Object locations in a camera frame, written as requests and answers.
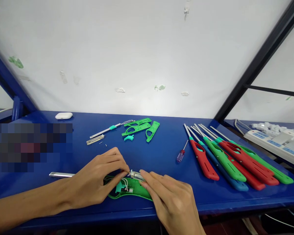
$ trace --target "small component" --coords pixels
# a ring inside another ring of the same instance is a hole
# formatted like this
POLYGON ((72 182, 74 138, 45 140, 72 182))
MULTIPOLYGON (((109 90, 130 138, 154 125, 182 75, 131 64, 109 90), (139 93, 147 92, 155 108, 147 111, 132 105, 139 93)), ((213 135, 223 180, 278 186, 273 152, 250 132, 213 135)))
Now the small component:
POLYGON ((133 141, 133 139, 134 139, 134 135, 128 135, 128 136, 124 139, 124 141, 126 141, 127 139, 130 139, 130 140, 133 141))
POLYGON ((128 176, 131 176, 131 178, 133 179, 136 179, 138 181, 141 181, 141 182, 145 182, 144 178, 141 176, 140 173, 136 172, 136 171, 133 171, 131 170, 131 172, 128 174, 128 176))
POLYGON ((103 139, 104 137, 105 137, 104 135, 97 136, 96 138, 93 138, 93 139, 91 139, 91 140, 87 140, 87 141, 86 141, 86 144, 87 144, 87 145, 90 145, 90 144, 92 144, 92 143, 97 142, 98 140, 103 139))
POLYGON ((182 161, 183 157, 184 157, 184 153, 185 153, 184 149, 182 149, 182 150, 180 151, 179 155, 178 155, 177 158, 176 158, 176 161, 177 161, 178 163, 180 163, 180 162, 182 161))

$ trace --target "power strip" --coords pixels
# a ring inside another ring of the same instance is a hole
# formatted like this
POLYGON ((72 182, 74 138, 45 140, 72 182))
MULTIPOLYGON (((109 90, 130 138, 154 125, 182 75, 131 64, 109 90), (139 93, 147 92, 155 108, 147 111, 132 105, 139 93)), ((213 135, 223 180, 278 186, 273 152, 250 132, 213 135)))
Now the power strip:
POLYGON ((277 142, 274 142, 272 139, 273 137, 258 131, 258 130, 251 130, 248 131, 244 137, 259 146, 263 147, 264 149, 276 154, 277 156, 287 160, 288 162, 294 164, 294 150, 281 145, 277 142))

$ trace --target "green plastic part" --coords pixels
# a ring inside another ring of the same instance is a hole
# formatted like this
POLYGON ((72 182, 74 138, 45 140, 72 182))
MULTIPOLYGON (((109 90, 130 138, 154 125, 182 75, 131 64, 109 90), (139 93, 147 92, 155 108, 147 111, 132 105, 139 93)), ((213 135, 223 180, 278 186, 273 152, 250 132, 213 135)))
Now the green plastic part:
POLYGON ((134 135, 128 135, 127 137, 125 137, 124 141, 126 141, 127 139, 130 139, 133 141, 134 135))
POLYGON ((144 123, 144 124, 141 124, 139 126, 130 126, 125 133, 122 133, 122 136, 125 136, 125 135, 129 135, 129 134, 133 134, 135 132, 138 132, 138 131, 141 131, 141 130, 144 130, 144 129, 147 129, 151 127, 151 125, 149 123, 144 123), (132 132, 128 132, 131 128, 134 128, 134 131, 132 132))
POLYGON ((215 141, 211 142, 207 137, 204 137, 204 141, 209 146, 221 165, 224 167, 226 172, 233 179, 246 182, 246 177, 233 165, 233 163, 228 159, 224 151, 216 145, 215 141))
POLYGON ((151 139, 153 138, 153 136, 156 133, 156 130, 158 129, 159 126, 160 126, 160 123, 154 121, 153 125, 149 129, 146 130, 147 142, 151 141, 151 139), (152 132, 151 136, 147 135, 148 131, 152 132))
POLYGON ((268 168, 274 173, 274 177, 280 181, 283 184, 292 184, 294 183, 294 180, 290 177, 288 177, 286 174, 280 172, 277 168, 271 166, 269 163, 267 163, 265 160, 263 160, 261 157, 259 157, 255 152, 251 151, 250 149, 239 145, 245 153, 247 153, 250 157, 252 157, 254 160, 259 162, 264 167, 268 168))
POLYGON ((150 118, 144 118, 142 120, 138 120, 138 121, 135 121, 135 122, 130 122, 130 123, 124 124, 124 126, 134 127, 133 124, 137 124, 135 126, 139 126, 139 125, 141 125, 143 123, 146 123, 146 122, 151 122, 151 119, 150 118))
MULTIPOLYGON (((107 184, 113 176, 106 176, 104 178, 104 184, 107 184)), ((111 199, 118 199, 122 196, 138 196, 142 197, 144 199, 152 201, 152 198, 149 194, 149 192, 140 185, 139 181, 132 178, 124 178, 127 180, 127 188, 128 191, 126 191, 126 185, 124 180, 121 180, 121 182, 117 185, 115 193, 113 193, 113 190, 108 195, 111 199)))

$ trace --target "screwdriver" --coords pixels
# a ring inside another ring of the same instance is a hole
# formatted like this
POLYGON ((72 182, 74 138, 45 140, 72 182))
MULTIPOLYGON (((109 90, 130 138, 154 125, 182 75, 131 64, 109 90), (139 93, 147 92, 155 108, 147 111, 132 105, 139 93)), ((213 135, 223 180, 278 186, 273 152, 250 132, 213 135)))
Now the screwdriver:
POLYGON ((178 155, 177 158, 176 158, 176 161, 177 161, 178 163, 180 163, 180 162, 182 161, 183 157, 184 157, 184 153, 185 153, 184 149, 182 149, 182 150, 180 151, 179 155, 178 155))

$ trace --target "finger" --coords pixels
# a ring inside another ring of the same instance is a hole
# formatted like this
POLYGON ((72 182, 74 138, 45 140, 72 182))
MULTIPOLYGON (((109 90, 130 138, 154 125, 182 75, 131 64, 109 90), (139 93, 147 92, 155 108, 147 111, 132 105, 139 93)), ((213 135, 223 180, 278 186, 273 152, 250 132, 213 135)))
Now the finger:
POLYGON ((119 174, 117 174, 115 177, 113 177, 109 183, 107 183, 104 188, 105 188, 105 192, 107 193, 107 195, 112 191, 112 189, 114 189, 115 186, 118 185, 118 183, 120 183, 121 179, 123 177, 125 177, 127 175, 127 172, 123 171, 119 174))
POLYGON ((163 213, 163 211, 166 210, 163 205, 163 202, 161 201, 158 194, 146 182, 139 182, 139 183, 141 186, 143 186, 149 192, 149 194, 154 202, 157 215, 159 217, 159 214, 163 213))
POLYGON ((126 172, 130 172, 130 168, 128 165, 125 163, 125 161, 116 161, 116 162, 111 162, 111 163, 106 163, 102 165, 102 174, 105 176, 109 174, 112 171, 121 169, 126 172))
POLYGON ((120 151, 117 147, 114 147, 110 150, 108 150, 107 152, 103 153, 101 156, 110 156, 110 155, 116 155, 116 154, 120 154, 120 151))
POLYGON ((99 164, 104 164, 104 163, 111 163, 111 162, 116 162, 116 161, 124 161, 124 158, 122 155, 120 154, 116 154, 116 155, 110 155, 110 156, 102 156, 99 159, 99 164))
POLYGON ((155 172, 150 172, 150 175, 157 179, 163 186, 165 186, 168 190, 170 190, 172 193, 179 193, 183 189, 180 187, 180 185, 177 183, 175 179, 170 179, 168 177, 164 177, 162 175, 159 175, 155 172))
POLYGON ((148 172, 144 170, 139 171, 141 176, 146 180, 148 185, 157 193, 157 195, 164 201, 165 204, 170 204, 169 199, 173 196, 173 193, 163 186, 157 179, 152 177, 148 172))

